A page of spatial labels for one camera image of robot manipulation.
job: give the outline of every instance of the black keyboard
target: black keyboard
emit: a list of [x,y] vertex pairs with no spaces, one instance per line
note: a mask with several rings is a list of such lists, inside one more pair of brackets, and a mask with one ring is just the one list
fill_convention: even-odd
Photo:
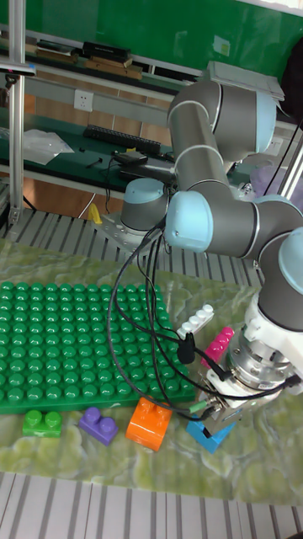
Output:
[[110,142],[111,144],[117,144],[127,148],[136,148],[138,152],[160,153],[161,148],[160,142],[149,141],[140,136],[120,133],[119,131],[105,129],[105,127],[98,127],[97,125],[88,125],[83,132],[83,136],[96,138],[99,141]]

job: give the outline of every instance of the wall socket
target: wall socket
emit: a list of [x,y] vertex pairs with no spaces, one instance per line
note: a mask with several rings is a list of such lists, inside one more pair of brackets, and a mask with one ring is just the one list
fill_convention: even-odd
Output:
[[93,92],[84,92],[84,90],[75,90],[74,108],[93,111]]

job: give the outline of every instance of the white lego brick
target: white lego brick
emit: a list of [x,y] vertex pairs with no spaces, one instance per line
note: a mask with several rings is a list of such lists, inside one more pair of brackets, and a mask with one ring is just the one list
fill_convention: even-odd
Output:
[[211,305],[204,305],[187,322],[184,322],[177,330],[178,336],[185,339],[186,334],[195,335],[214,317],[214,309]]

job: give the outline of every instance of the pink lego brick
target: pink lego brick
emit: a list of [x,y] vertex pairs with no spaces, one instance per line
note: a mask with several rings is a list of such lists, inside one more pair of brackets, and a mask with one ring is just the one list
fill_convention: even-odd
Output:
[[[231,341],[231,337],[234,335],[233,329],[226,326],[220,331],[219,335],[215,337],[215,340],[210,343],[210,346],[205,350],[206,355],[208,355],[215,363],[218,363],[223,356],[224,352],[228,348],[228,344]],[[209,365],[202,358],[201,364],[209,369]]]

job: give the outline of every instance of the green lego brick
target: green lego brick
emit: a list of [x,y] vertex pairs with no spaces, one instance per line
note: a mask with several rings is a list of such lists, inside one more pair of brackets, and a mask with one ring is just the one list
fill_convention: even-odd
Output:
[[23,436],[60,438],[62,417],[58,412],[43,415],[39,410],[30,410],[24,417]]
[[[139,396],[109,352],[106,317],[111,291],[108,285],[1,284],[0,414],[138,403]],[[145,286],[121,286],[118,301],[133,320],[148,328]],[[157,316],[166,328],[172,327],[158,288]],[[161,399],[150,336],[127,323],[115,308],[111,320],[114,350],[126,374],[143,392]],[[163,339],[162,346],[174,365],[188,374],[178,360],[178,345]],[[193,400],[191,384],[157,356],[170,399]]]

